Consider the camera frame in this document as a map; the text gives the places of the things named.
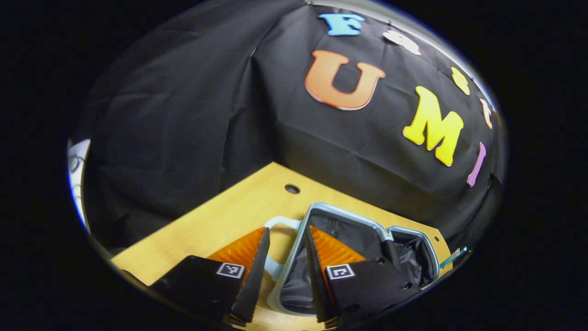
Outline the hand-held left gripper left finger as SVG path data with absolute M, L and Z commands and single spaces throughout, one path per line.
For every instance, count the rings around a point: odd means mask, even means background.
M 150 285 L 175 306 L 218 323 L 252 322 L 270 245 L 263 226 L 208 257 L 189 255 Z

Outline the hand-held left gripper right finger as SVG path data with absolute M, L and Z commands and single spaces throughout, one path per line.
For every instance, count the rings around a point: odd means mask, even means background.
M 317 320 L 352 325 L 385 314 L 421 292 L 420 281 L 400 260 L 391 240 L 365 257 L 312 225 L 305 245 Z

